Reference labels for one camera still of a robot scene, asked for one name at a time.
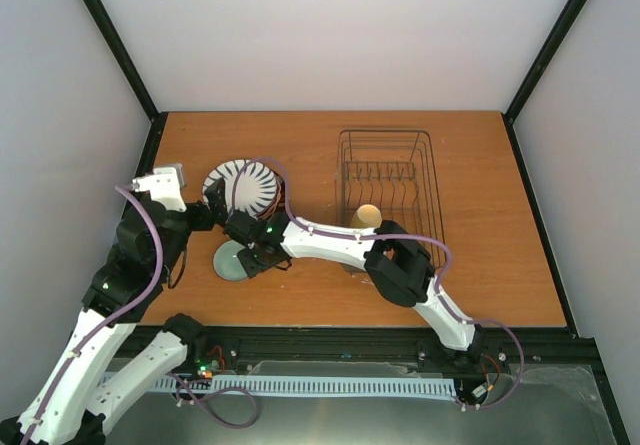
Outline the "pale green ceramic bowl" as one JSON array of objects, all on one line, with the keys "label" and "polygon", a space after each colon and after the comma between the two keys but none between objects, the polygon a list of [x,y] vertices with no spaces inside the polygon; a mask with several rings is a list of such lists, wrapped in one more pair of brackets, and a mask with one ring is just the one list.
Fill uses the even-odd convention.
[{"label": "pale green ceramic bowl", "polygon": [[239,252],[244,249],[242,244],[230,240],[216,250],[212,264],[214,271],[220,278],[230,282],[239,282],[248,278],[238,258]]}]

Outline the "white blue striped plate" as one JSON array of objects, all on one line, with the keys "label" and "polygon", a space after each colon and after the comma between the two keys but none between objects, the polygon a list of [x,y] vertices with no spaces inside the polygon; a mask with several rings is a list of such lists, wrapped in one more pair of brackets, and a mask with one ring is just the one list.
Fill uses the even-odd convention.
[{"label": "white blue striped plate", "polygon": [[[224,162],[214,168],[203,183],[202,192],[215,180],[225,180],[226,203],[231,210],[233,185],[240,169],[248,159],[235,159]],[[252,217],[263,214],[274,203],[279,191],[276,174],[263,163],[252,163],[240,176],[235,193],[236,209],[247,212]]]}]

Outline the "yellow ceramic mug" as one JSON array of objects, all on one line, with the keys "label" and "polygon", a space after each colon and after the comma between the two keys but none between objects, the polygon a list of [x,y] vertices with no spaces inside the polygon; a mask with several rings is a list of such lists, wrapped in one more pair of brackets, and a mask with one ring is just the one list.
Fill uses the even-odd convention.
[{"label": "yellow ceramic mug", "polygon": [[354,229],[378,228],[382,223],[382,214],[373,204],[363,204],[357,208],[350,220]]}]

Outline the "black wire dish rack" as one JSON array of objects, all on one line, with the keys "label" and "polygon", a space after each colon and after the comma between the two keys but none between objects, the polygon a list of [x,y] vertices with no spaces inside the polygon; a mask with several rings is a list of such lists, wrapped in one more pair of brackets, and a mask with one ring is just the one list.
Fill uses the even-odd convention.
[{"label": "black wire dish rack", "polygon": [[347,226],[376,206],[411,234],[445,241],[431,137],[425,130],[350,128],[338,136],[336,216]]}]

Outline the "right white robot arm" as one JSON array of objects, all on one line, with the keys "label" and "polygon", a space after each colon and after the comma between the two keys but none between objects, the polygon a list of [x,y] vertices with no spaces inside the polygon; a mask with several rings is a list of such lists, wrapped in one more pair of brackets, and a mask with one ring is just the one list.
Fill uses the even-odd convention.
[{"label": "right white robot arm", "polygon": [[278,212],[259,220],[236,211],[224,234],[243,246],[239,262],[253,278],[272,268],[286,268],[294,259],[322,259],[368,274],[386,301],[411,308],[435,331],[443,347],[471,353],[480,329],[462,312],[441,284],[441,272],[423,246],[447,247],[429,237],[411,235],[398,223],[379,227],[344,228],[291,218]]}]

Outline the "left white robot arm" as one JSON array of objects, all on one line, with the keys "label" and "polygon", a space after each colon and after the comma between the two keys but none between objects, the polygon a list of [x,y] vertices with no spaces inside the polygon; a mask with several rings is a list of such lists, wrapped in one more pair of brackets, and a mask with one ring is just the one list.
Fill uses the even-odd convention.
[{"label": "left white robot arm", "polygon": [[188,315],[170,317],[136,357],[106,383],[100,380],[149,305],[169,282],[195,231],[226,222],[225,186],[216,182],[206,202],[174,204],[155,188],[136,199],[117,227],[117,241],[96,272],[76,326],[58,363],[30,406],[1,423],[4,444],[102,444],[123,415],[161,377],[208,355],[204,326]]}]

